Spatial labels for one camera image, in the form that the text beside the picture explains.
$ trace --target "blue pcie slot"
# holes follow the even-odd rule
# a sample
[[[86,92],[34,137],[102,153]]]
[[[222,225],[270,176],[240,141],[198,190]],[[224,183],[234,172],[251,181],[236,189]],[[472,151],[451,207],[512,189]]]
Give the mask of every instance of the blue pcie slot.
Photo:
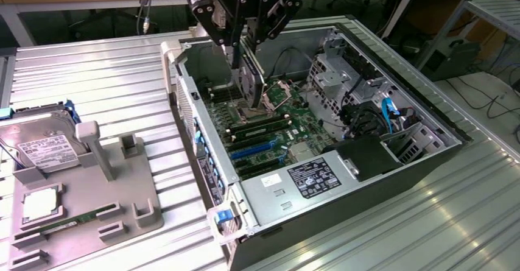
[[[242,157],[248,157],[250,155],[254,155],[254,154],[256,154],[259,152],[271,150],[271,149],[274,149],[275,144],[276,144],[276,140],[270,141],[268,143],[264,143],[262,145],[258,145],[258,146],[255,146],[255,147],[252,147],[250,149],[246,149],[246,150],[242,150],[239,152],[235,152],[235,153],[231,154],[231,159],[232,160],[238,160]]]

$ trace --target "warning label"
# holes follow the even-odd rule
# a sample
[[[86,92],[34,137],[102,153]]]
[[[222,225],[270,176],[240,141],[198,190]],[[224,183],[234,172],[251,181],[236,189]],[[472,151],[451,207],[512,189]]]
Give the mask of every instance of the warning label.
[[[66,135],[20,143],[18,146],[39,169],[59,166],[79,158]]]
[[[324,158],[319,158],[288,169],[288,173],[300,190],[302,196],[307,199],[342,185]]]

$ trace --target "hard drive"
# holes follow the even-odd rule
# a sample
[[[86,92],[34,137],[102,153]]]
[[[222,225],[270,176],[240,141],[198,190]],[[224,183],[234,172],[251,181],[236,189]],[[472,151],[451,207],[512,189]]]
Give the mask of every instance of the hard drive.
[[[79,121],[74,105],[55,104],[27,108],[2,116],[0,145],[19,168],[36,166],[51,173],[80,164],[78,156],[88,152],[76,139]]]

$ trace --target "green circuit board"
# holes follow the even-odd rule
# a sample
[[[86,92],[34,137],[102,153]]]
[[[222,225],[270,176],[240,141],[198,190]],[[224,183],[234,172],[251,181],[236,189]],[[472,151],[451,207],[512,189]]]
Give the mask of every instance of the green circuit board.
[[[287,83],[274,82],[268,84],[268,88],[266,94],[271,109],[267,105],[250,109],[246,99],[231,99],[231,93],[228,94],[228,101],[215,103],[211,99],[206,100],[214,125],[230,157],[236,152],[270,142],[274,143],[270,150],[242,158],[232,158],[236,171],[243,179],[256,177],[276,168],[299,162],[299,158],[294,154],[295,147],[290,150],[295,144],[298,144],[298,148],[308,149],[306,157],[312,157],[322,153],[326,146],[336,142],[319,125],[315,115],[306,107],[306,100],[299,96],[295,87],[287,85]],[[250,131],[243,131],[242,135],[240,132],[235,133],[235,136],[242,137],[240,140],[232,139],[230,130],[239,130],[247,127],[248,124],[258,124],[259,122],[263,122],[263,125],[256,126]]]

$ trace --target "motherboard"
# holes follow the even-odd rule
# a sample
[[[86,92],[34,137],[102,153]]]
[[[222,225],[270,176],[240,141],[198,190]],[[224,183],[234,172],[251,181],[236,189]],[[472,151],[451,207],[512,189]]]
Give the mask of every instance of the motherboard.
[[[244,180],[307,160],[336,142],[291,81],[267,84],[259,108],[248,107],[235,87],[211,90],[206,105]]]

